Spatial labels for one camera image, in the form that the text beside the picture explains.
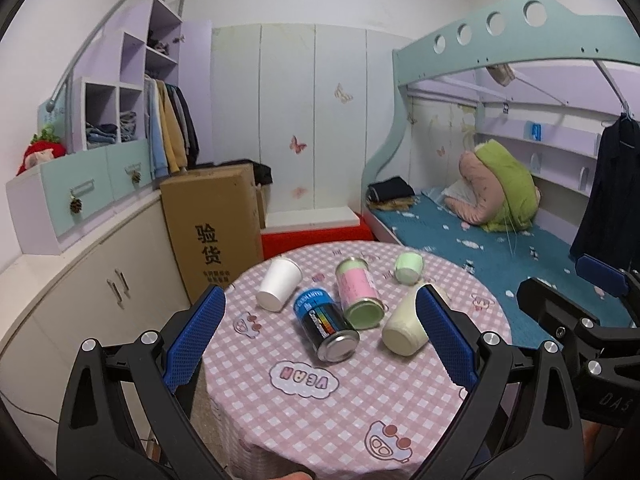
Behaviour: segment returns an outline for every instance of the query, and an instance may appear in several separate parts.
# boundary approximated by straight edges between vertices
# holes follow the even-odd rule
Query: blue bedsheet
[[[515,299],[520,283],[530,277],[540,278],[589,310],[603,326],[629,325],[629,314],[617,299],[576,275],[569,245],[553,234],[537,226],[517,235],[487,233],[426,196],[418,200],[409,212],[372,212],[404,245],[436,254],[480,280],[509,319],[514,344],[537,348],[549,338],[520,311]]]

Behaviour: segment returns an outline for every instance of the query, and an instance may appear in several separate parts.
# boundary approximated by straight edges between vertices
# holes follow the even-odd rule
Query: yellow sweater
[[[184,151],[184,139],[180,130],[180,123],[175,116],[174,108],[169,101],[169,94],[162,81],[156,81],[160,94],[160,126],[162,128],[162,143],[166,161],[169,163],[169,171],[177,173],[180,168],[187,166],[187,154]]]

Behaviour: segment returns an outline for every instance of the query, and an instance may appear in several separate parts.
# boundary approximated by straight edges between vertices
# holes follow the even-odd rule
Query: black can
[[[360,342],[360,335],[344,319],[327,291],[312,288],[300,294],[293,304],[306,336],[321,361],[338,363],[349,358]]]

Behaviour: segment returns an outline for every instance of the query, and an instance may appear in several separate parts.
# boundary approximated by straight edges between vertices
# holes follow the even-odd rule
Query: pink checkered tablecloth
[[[307,469],[319,480],[364,475],[386,480],[390,474],[407,479],[427,457],[462,403],[462,389],[451,382],[431,345],[403,358],[384,346],[377,328],[360,332],[352,358],[323,364],[292,309],[295,297],[308,288],[325,288],[337,300],[335,267],[359,256],[368,261],[393,310],[409,289],[392,276],[396,258],[406,250],[378,242],[334,242],[290,251],[285,256],[301,267],[304,279],[277,314],[255,302],[269,261],[225,291],[226,314],[203,361],[231,474],[266,480]],[[492,330],[511,342],[509,323],[482,283],[447,260],[422,256],[425,279],[447,292],[453,309],[466,312],[481,332]],[[288,380],[281,378],[285,367],[294,370]],[[292,389],[295,378],[306,388]]]

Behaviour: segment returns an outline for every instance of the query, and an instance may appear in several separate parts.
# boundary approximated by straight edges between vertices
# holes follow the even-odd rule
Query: metal handrail
[[[94,38],[96,37],[98,32],[100,32],[102,30],[102,28],[109,21],[111,16],[113,16],[116,13],[116,11],[126,1],[127,0],[118,0],[118,2],[113,7],[111,7],[109,12],[107,12],[104,15],[104,17],[100,20],[100,22],[94,27],[94,30],[92,30],[89,33],[89,35],[86,37],[86,40],[84,40],[82,42],[82,45],[80,45],[80,48],[76,52],[75,56],[72,57],[71,61],[66,66],[62,77],[60,78],[60,80],[58,81],[58,84],[56,85],[56,89],[53,91],[53,94],[51,95],[51,99],[49,99],[49,101],[47,102],[47,112],[52,112],[53,108],[55,108],[56,102],[60,98],[60,92],[62,91],[62,88],[65,86],[65,83],[67,84],[66,85],[66,87],[67,87],[67,95],[68,95],[68,97],[70,96],[70,94],[68,92],[69,91],[68,87],[70,86],[71,75],[73,73],[74,68],[76,67],[76,64],[78,64],[78,61],[82,57],[82,54],[84,54],[85,51],[87,50],[87,48],[89,47],[89,45],[91,45],[91,42],[94,40]],[[184,0],[180,0],[180,5],[178,7],[178,15],[179,16],[182,16],[182,8],[183,8],[183,6],[184,6]]]

